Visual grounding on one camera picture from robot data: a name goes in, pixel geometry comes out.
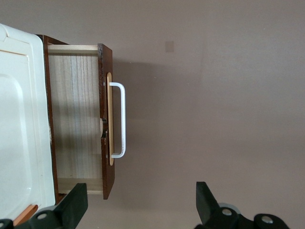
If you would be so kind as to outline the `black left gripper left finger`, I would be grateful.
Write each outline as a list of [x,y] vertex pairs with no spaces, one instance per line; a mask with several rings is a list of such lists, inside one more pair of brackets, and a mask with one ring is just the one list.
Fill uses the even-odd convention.
[[17,226],[14,226],[10,219],[1,219],[0,227],[2,229],[75,229],[87,209],[87,185],[78,183],[54,209],[44,208]]

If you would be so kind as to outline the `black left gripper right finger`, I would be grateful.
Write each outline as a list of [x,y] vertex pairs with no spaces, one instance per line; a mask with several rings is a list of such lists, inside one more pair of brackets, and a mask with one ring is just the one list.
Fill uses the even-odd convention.
[[287,229],[287,224],[271,214],[257,214],[253,220],[238,208],[216,201],[206,182],[196,183],[196,208],[201,220],[197,229]]

